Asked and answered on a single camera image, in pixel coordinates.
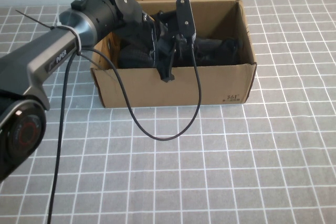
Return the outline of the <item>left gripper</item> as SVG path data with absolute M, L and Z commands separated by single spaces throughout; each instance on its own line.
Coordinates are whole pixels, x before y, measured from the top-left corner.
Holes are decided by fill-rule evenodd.
M 150 28 L 154 28 L 155 37 L 159 49 L 159 58 L 157 71 L 164 82 L 174 80 L 172 66 L 175 54 L 176 64 L 190 64 L 191 54 L 186 39 L 177 39 L 176 36 L 181 33 L 177 12 L 175 10 L 163 12 L 159 11 L 154 15 L 143 12 L 143 22 L 147 23 Z

